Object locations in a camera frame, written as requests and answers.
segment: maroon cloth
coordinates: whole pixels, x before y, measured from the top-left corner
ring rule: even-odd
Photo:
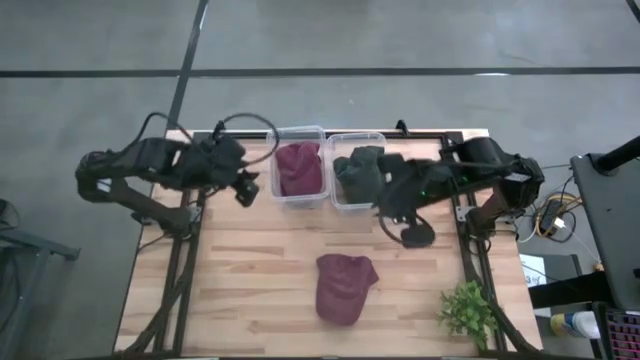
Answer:
[[[320,145],[302,142],[281,147],[276,151],[283,196],[319,194],[322,191],[322,162],[318,156]]]
[[[330,254],[316,260],[320,276],[316,289],[316,312],[322,319],[338,325],[358,321],[369,287],[378,282],[371,260]]]

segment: wooden tabletop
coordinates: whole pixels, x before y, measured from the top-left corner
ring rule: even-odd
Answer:
[[[487,135],[486,130],[462,132],[466,139]],[[180,138],[173,132],[168,136]],[[264,140],[242,144],[247,158],[267,150]],[[386,152],[437,159],[439,149],[437,140],[388,140]],[[283,207],[271,197],[268,162],[253,170],[260,171],[261,192],[250,208],[242,208],[232,190],[207,202],[183,356],[476,353],[466,336],[448,336],[435,319],[440,292],[464,281],[450,200],[419,211],[436,230],[433,246],[407,250],[386,237],[373,213],[344,216],[328,198],[317,209]],[[479,203],[489,195],[479,193]],[[152,196],[168,206],[179,205],[180,193],[160,186],[154,187]],[[514,237],[499,234],[492,238],[489,253],[498,301],[525,338],[541,348]],[[141,244],[160,235],[158,228],[145,228]],[[158,309],[170,249],[167,239],[138,255],[116,350],[131,344]],[[328,324],[315,312],[315,261],[329,253],[367,256],[380,277],[352,327]],[[175,314],[170,319],[167,346],[174,322]]]

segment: concrete floor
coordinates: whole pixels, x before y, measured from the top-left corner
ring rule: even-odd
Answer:
[[[0,70],[179,69],[197,5],[0,0]],[[624,0],[210,0],[194,68],[640,65],[638,34]],[[52,260],[21,359],[110,353],[140,227],[123,208],[82,201],[73,171],[83,154],[130,141],[147,113],[168,112],[176,83],[0,79],[0,197],[25,229],[83,249],[74,264]],[[488,128],[505,151],[544,166],[640,134],[638,93],[640,75],[191,79],[180,122],[210,129],[253,111],[277,126],[379,128],[402,118],[413,128]],[[163,130],[159,122],[148,134]],[[568,176],[548,170],[543,193]],[[576,239],[534,238],[521,251],[575,253],[585,272],[595,262]],[[591,356],[580,342],[545,345]]]

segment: potted plant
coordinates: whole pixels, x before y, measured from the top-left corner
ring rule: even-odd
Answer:
[[[495,330],[498,324],[489,303],[482,298],[480,285],[475,281],[458,284],[453,294],[441,293],[440,299],[442,309],[438,313],[438,324],[444,322],[449,327],[449,335],[466,334],[480,349],[486,349],[485,328]]]

